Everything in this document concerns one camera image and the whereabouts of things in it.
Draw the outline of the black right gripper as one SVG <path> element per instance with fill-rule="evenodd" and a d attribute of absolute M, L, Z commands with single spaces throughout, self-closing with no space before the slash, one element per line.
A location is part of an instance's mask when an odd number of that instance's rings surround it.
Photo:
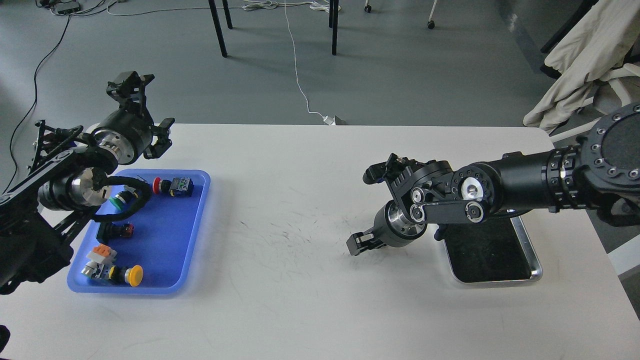
<path fill-rule="evenodd" d="M 365 251 L 386 246 L 403 248 L 425 232 L 425 224 L 409 221 L 397 203 L 390 200 L 375 215 L 372 228 L 351 234 L 346 239 L 346 246 L 351 256 L 358 256 Z"/>

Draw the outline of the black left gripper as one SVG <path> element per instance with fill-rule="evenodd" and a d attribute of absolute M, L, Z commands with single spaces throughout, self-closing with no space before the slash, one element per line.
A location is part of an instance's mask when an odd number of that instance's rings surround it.
<path fill-rule="evenodd" d="M 154 79 L 153 74 L 124 71 L 107 83 L 106 94 L 120 108 L 99 123 L 91 137 L 98 147 L 112 152 L 119 165 L 133 164 L 141 156 L 160 158 L 173 145 L 169 136 L 176 119 L 165 118 L 155 125 L 147 108 L 146 86 Z"/>

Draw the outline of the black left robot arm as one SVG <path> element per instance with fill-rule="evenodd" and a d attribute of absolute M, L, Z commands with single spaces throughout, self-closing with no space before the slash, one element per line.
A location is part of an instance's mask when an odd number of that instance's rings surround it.
<path fill-rule="evenodd" d="M 155 124 L 147 108 L 146 87 L 153 80 L 153 74 L 124 71 L 108 82 L 106 94 L 118 109 L 91 132 L 39 122 L 29 175 L 1 195 L 2 295 L 69 266 L 71 243 L 89 221 L 122 221 L 149 201 L 150 184 L 114 171 L 139 157 L 159 158 L 173 144 L 175 119 Z"/>

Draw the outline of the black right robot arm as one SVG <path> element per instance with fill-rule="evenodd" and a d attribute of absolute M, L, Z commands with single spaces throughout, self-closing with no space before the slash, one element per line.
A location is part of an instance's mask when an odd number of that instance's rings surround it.
<path fill-rule="evenodd" d="M 372 228 L 347 239 L 352 256 L 384 246 L 402 248 L 428 224 L 481 224 L 534 209 L 596 210 L 613 227 L 639 224 L 639 104 L 602 116 L 576 144 L 548 152 L 505 153 L 453 170 L 447 161 L 420 162 L 391 153 L 366 169 L 365 184 L 385 183 L 391 200 Z"/>

